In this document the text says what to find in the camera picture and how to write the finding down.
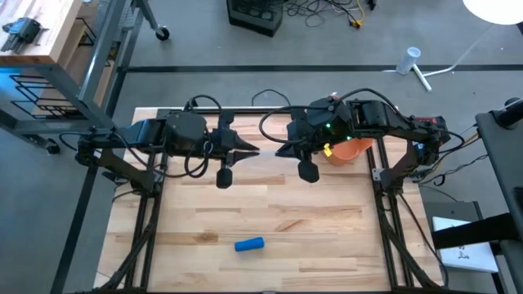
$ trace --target concrete floor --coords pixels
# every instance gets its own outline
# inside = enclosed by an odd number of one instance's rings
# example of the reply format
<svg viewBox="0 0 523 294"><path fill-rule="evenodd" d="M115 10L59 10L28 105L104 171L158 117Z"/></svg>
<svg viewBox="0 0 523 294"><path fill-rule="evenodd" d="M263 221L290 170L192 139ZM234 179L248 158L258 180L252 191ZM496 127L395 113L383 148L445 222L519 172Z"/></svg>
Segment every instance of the concrete floor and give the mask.
<svg viewBox="0 0 523 294"><path fill-rule="evenodd" d="M132 65L393 65L409 46L422 49L422 65L451 64L489 26L460 1L381 1L360 31L348 27L343 16L326 13L327 22L315 29L307 28L302 18L285 17L276 36L267 38L230 26L225 1L151 2L172 40L158 42L144 24ZM523 64L521 48L523 36L516 26L495 26L464 63ZM461 131L473 124L475 114L522 96L522 79L522 72L448 73L430 78L434 91L427 93L413 75L394 73L132 73L123 85L114 121L124 126L136 107L182 106L197 94L214 96L223 105L244 106L250 105L254 93L270 87L302 105L333 91L372 87L404 114L443 115L450 130ZM271 95L257 102L282 104ZM47 293L86 169L65 149L48 157L3 131L0 142L0 292ZM476 143L449 156L441 170L483 153L485 148ZM112 189L107 180L97 179L66 291L92 285ZM459 200L479 201L484 216L507 210L488 160L450 176L441 189ZM449 201L426 189L422 196L426 201ZM494 291L487 274L450 272L453 289Z"/></svg>

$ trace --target metal bracket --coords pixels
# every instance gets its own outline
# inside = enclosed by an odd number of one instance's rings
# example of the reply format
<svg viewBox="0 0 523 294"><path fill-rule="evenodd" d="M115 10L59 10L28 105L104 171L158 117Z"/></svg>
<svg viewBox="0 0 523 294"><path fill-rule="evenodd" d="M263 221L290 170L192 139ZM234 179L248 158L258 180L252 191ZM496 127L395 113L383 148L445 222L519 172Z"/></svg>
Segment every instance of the metal bracket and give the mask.
<svg viewBox="0 0 523 294"><path fill-rule="evenodd" d="M382 172L383 172L383 168L373 168L373 181L381 181L382 180Z"/></svg>
<svg viewBox="0 0 523 294"><path fill-rule="evenodd" d="M179 113L181 110L179 109L158 109L158 112L156 113L156 118L166 118L170 114Z"/></svg>

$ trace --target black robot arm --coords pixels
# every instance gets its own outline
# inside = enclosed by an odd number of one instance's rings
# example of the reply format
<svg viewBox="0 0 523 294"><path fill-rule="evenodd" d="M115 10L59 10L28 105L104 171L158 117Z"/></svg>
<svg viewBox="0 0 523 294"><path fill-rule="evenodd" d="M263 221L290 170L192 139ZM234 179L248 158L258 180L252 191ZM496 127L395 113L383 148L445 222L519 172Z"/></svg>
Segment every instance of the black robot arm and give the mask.
<svg viewBox="0 0 523 294"><path fill-rule="evenodd" d="M352 138L382 138L396 136L406 139L406 155L390 169L378 173L382 188L401 189L403 179L419 165L430 165L438 159L445 125L415 117L405 117L391 105L378 100L336 100L327 97L309 106L290 106L292 122L287 125L288 139L276 140L284 145L276 156L297 158L299 175L314 183L319 178L318 167L311 155ZM260 121L262 128L268 114Z"/></svg>
<svg viewBox="0 0 523 294"><path fill-rule="evenodd" d="M198 178L207 170L209 159L220 160L217 187L228 188L232 184L230 168L239 160L257 156L258 147L242 140L230 129L234 112L223 110L218 126L212 131L207 128L205 118L193 112L171 114L167 118L146 119L130 127L119 129L92 129L88 135L80 136L75 159L85 166L105 167L115 175L128 178L134 189L153 192L157 176ZM101 149L100 156L96 151ZM112 149L138 149L144 154L167 153L169 156L185 157L185 174L168 175L163 171L139 170L113 154ZM193 171L189 170L189 159L202 158L203 162ZM146 165L136 156L136 160Z"/></svg>

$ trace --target orange object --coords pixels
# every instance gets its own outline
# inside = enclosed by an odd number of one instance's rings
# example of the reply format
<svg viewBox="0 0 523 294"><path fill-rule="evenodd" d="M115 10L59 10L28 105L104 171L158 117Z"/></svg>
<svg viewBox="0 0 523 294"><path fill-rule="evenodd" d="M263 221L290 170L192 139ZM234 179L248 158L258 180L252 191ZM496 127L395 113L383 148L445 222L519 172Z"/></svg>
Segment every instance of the orange object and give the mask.
<svg viewBox="0 0 523 294"><path fill-rule="evenodd" d="M351 139L331 147L330 152L324 150L323 154L331 164L340 167L367 150L373 143L374 139Z"/></svg>

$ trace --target wooden shelf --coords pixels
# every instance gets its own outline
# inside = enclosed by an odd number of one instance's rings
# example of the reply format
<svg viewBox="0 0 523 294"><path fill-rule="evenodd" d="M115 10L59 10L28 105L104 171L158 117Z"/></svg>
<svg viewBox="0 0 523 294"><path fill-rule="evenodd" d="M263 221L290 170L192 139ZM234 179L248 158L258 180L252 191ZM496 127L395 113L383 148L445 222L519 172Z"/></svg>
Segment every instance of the wooden shelf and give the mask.
<svg viewBox="0 0 523 294"><path fill-rule="evenodd" d="M0 65L55 64L59 61L78 15L82 0L10 0L0 9L0 23L7 24L21 17L37 20L44 29L38 43L25 46L17 55L12 51L0 52ZM0 44L8 33L0 30Z"/></svg>

